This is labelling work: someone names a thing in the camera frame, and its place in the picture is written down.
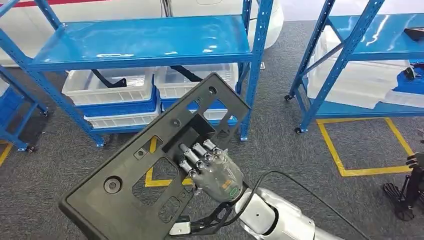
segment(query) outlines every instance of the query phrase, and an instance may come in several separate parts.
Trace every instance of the red stripe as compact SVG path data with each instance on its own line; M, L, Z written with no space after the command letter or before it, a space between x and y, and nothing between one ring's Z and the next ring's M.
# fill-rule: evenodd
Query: red stripe
M47 0L49 5L59 5L59 4L78 4L78 3L88 3L88 2L99 2L99 1L110 1L110 0ZM22 7L34 7L37 4L34 1L20 1L13 6L14 8Z

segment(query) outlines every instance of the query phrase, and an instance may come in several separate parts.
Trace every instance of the mounting hole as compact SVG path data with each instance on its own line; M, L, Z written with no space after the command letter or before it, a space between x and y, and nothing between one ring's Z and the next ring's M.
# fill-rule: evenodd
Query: mounting hole
M212 95L215 95L215 94L217 94L217 89L213 86L210 86L209 87L209 93L212 94Z
M181 126L181 122L180 122L180 120L178 120L178 119L172 119L172 120L171 120L171 124L172 124L172 126L174 126L174 127L179 127L179 126Z
M104 182L104 190L108 194L116 194L121 190L122 180L117 176L111 176Z

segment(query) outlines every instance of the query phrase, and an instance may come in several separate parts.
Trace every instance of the gray carpet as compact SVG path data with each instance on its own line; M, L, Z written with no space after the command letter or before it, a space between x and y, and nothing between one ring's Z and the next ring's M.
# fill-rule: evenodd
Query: gray carpet
M295 101L285 102L291 81L302 58L313 22L286 22L277 43L263 57L249 141L230 143L230 155L250 183L268 170L284 170L323 197L371 239L424 239L423 216L416 209L411 222L397 220L381 191L381 184L401 185L404 174L341 177L326 143L313 123L307 134L296 135L300 122ZM18 69L11 71L52 111L48 118L36 116L28 122L22 138L38 146L28 154L14 150L0 167L1 239L84 239L80 230L58 209L61 195L106 160L131 134L107 136L108 144L94 143L64 112ZM64 79L48 74L58 87ZM414 151L423 149L416 128L420 117L394 118L394 123ZM401 166L407 154L385 121L373 119L326 125L347 169ZM155 170L155 178L164 178ZM283 196L332 234L348 240L361 237L328 208L294 183L279 175L268 177L263 186ZM163 188L137 189L138 197L154 198ZM186 209L192 219L208 214L215 206L205 194L196 196ZM217 235L195 239L253 240L238 224L223 228Z

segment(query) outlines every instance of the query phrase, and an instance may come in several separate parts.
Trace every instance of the blue box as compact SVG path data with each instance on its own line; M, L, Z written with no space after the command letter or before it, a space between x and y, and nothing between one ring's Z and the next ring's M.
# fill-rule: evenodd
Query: blue box
M408 80L403 72L397 75L397 87L393 88L395 92L424 94L424 69L416 67L414 72L419 74L414 80Z
M86 117L106 117L126 114L151 113L156 110L157 102L160 101L159 91L153 86L151 98L147 101L126 101L106 104L77 105Z
M0 127L7 127L14 117L14 112L24 102L24 96L17 94L9 87L0 96Z
M161 98L160 101L162 103L162 107L164 110L170 108L172 104L178 101L179 98ZM188 105L188 110L197 110L199 106L197 103L192 102ZM209 109L227 109L227 107L220 102L219 100L215 100L212 105L209 106Z

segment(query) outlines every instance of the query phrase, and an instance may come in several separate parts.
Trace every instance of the black plastic panel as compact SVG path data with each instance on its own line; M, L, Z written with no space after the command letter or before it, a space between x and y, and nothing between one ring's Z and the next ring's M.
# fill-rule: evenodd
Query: black plastic panel
M228 112L218 126L212 126L203 113L216 99L228 108ZM195 113L186 108L192 101L199 105ZM89 239L164 239L193 197L193 192L186 191L182 185L186 173L176 164L181 157L178 145L191 146L209 138L225 149L248 110L244 101L217 74L211 73L69 191L59 208ZM228 126L231 116L237 118L236 126ZM219 139L222 132L226 133L225 137ZM143 146L153 136L162 144L150 153ZM132 186L161 158L176 167L178 174L153 205L143 205L132 194ZM113 190L105 190L106 181L112 183ZM176 206L179 207L174 216L164 222L160 211L170 198L174 202L178 200Z

